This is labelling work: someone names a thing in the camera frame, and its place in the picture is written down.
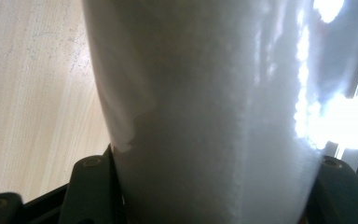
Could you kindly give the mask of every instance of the gray cylindrical object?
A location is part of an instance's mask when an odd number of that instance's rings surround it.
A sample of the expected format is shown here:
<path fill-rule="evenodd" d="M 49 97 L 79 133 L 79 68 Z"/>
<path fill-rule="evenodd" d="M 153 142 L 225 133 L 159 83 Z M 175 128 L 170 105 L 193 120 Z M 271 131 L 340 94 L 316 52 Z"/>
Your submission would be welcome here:
<path fill-rule="evenodd" d="M 130 223 L 296 223 L 319 164 L 310 2 L 84 8 Z"/>

